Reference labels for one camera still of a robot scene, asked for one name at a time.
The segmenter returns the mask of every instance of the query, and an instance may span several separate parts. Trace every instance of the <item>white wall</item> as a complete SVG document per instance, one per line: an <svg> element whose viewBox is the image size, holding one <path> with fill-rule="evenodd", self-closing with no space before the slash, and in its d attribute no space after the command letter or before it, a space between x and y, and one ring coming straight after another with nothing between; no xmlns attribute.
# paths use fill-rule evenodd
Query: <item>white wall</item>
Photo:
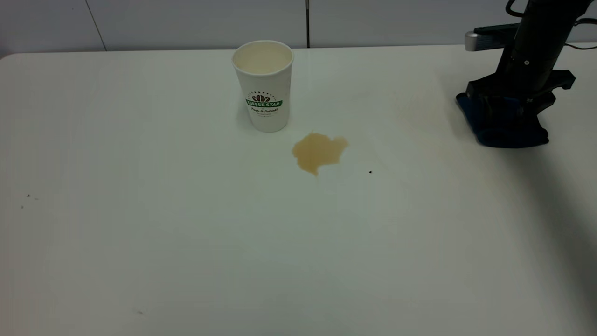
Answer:
<svg viewBox="0 0 597 336"><path fill-rule="evenodd" d="M104 50L85 0L0 0L0 58Z"/></svg>
<svg viewBox="0 0 597 336"><path fill-rule="evenodd" d="M311 0L311 47L463 44L480 26L516 23L506 0ZM518 0L513 9L524 11ZM588 16L597 17L597 4ZM597 27L579 26L571 41L597 41Z"/></svg>
<svg viewBox="0 0 597 336"><path fill-rule="evenodd" d="M304 0L88 0L108 50L306 47Z"/></svg>
<svg viewBox="0 0 597 336"><path fill-rule="evenodd" d="M306 46L304 0L88 0L108 50L235 48L254 39ZM515 2L523 10L525 0ZM517 22L506 0L310 0L312 47L462 44L478 26ZM597 17L597 4L588 16ZM571 41L597 41L576 27ZM0 0L0 57L98 51L85 0Z"/></svg>

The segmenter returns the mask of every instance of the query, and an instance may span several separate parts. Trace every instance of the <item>green label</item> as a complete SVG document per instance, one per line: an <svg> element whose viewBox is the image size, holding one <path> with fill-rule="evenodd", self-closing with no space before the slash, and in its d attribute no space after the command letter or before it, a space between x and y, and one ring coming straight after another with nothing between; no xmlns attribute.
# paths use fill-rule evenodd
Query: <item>green label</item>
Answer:
<svg viewBox="0 0 597 336"><path fill-rule="evenodd" d="M280 100L279 102L268 102L268 103L262 103L262 102L254 102L252 100L248 100L245 99L247 101L247 104L249 104L249 106L255 106L258 108L276 108L282 105L282 101Z"/></svg>

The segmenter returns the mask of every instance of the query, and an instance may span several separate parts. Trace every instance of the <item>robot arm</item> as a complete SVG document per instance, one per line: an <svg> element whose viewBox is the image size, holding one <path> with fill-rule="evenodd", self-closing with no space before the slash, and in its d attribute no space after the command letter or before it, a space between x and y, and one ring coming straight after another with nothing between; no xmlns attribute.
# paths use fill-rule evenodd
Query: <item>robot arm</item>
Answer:
<svg viewBox="0 0 597 336"><path fill-rule="evenodd" d="M478 141L486 146L522 148L548 143L537 114L553 105L552 90L569 89L574 76L554 71L572 28L594 0L529 0L520 24L477 28L466 34L467 50L504 48L494 74L469 83L458 104Z"/></svg>

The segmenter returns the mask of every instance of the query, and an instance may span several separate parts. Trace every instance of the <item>coffee spill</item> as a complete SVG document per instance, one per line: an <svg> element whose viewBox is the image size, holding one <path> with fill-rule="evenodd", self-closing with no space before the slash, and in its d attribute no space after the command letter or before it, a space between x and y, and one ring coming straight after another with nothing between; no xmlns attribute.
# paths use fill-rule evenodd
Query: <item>coffee spill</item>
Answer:
<svg viewBox="0 0 597 336"><path fill-rule="evenodd" d="M294 144L293 155L302 170L318 176L319 167L340 162L340 156L347 146L348 141L341 136L332 140L326 135L311 132Z"/></svg>

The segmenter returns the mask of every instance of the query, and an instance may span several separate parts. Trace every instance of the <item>cable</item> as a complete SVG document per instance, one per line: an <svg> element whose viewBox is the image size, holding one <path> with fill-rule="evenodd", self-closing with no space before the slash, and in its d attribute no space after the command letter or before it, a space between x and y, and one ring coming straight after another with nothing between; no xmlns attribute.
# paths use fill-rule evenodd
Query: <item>cable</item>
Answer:
<svg viewBox="0 0 597 336"><path fill-rule="evenodd" d="M515 12L512 10L512 4L515 1L516 0L508 0L508 3L506 4L506 13L510 14L511 16L515 16L515 17L524 17L524 13Z"/></svg>
<svg viewBox="0 0 597 336"><path fill-rule="evenodd" d="M597 25L597 19L592 19L590 17L585 17L583 19L580 19L576 22L574 22L574 27L578 26L578 25ZM594 47L589 47L589 48L582 48L582 47L577 47L576 45L572 45L572 44L564 44L567 45L569 47L572 47L574 49L578 49L578 50L591 50L591 49L597 49L597 45Z"/></svg>
<svg viewBox="0 0 597 336"><path fill-rule="evenodd" d="M578 49L578 50L591 50L591 49L597 49L597 45L596 45L596 46L594 46L594 47L589 47L589 48L581 48L581 47L577 47L576 45L571 45L571 44L568 44L568 43L566 43L566 44L564 44L564 45L567 45L567 46L569 46L569 47L572 47L572 48L574 48L574 49Z"/></svg>

